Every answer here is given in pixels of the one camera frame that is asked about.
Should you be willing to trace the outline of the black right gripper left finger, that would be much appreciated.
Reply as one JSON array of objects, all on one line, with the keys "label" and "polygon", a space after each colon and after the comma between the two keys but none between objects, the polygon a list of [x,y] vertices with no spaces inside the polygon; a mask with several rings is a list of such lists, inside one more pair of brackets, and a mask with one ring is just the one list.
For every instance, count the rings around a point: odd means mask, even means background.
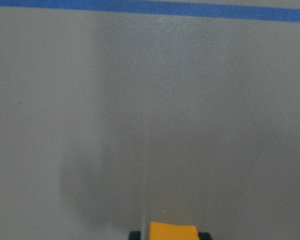
[{"label": "black right gripper left finger", "polygon": [[140,231],[130,231],[128,235],[128,240],[141,240]]}]

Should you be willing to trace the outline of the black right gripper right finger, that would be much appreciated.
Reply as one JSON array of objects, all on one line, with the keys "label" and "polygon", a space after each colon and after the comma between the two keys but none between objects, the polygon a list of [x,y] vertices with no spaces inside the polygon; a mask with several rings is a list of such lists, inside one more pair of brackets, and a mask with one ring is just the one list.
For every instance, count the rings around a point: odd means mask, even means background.
[{"label": "black right gripper right finger", "polygon": [[200,240],[212,240],[212,236],[209,232],[199,232],[198,237]]}]

